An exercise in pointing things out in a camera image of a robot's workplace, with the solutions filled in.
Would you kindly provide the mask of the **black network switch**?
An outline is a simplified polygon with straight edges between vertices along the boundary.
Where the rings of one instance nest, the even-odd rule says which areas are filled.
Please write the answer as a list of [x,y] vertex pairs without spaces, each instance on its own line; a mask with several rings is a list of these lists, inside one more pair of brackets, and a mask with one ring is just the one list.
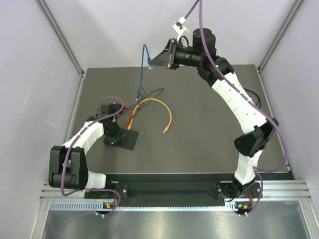
[[134,150],[138,136],[137,131],[119,128],[115,134],[107,134],[103,143],[113,147]]

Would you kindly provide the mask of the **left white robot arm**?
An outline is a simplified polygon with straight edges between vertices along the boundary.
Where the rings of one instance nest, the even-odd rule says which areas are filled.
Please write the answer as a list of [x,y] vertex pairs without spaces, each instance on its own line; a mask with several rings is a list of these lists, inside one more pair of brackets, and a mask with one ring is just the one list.
[[109,104],[106,112],[100,110],[87,118],[69,141],[51,148],[48,174],[50,187],[61,189],[63,195],[66,195],[65,189],[95,189],[104,198],[112,194],[113,185],[107,182],[107,176],[88,170],[86,154],[102,136],[119,132],[120,129],[114,123],[123,109],[124,106],[120,104]]

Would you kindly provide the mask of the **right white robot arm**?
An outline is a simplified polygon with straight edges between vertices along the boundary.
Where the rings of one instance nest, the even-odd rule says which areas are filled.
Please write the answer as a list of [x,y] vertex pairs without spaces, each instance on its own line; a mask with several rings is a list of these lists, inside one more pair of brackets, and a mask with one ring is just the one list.
[[217,92],[237,118],[243,134],[234,140],[239,152],[238,164],[231,183],[231,197],[244,197],[256,180],[255,168],[275,129],[255,108],[240,84],[234,68],[217,55],[216,37],[208,28],[196,29],[192,45],[181,40],[188,33],[186,19],[180,17],[173,25],[177,38],[168,40],[164,50],[149,61],[151,66],[176,70],[180,65],[196,67],[199,76]]

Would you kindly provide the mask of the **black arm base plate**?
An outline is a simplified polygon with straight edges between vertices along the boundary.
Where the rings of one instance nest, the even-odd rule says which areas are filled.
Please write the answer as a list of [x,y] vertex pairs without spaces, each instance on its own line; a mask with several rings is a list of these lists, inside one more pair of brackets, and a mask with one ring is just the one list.
[[258,198],[261,191],[260,184],[251,183],[248,187],[241,188],[232,182],[221,181],[168,181],[168,182],[120,182],[108,185],[120,193],[123,202],[137,201],[139,203],[156,203],[156,202],[196,202],[249,198]]

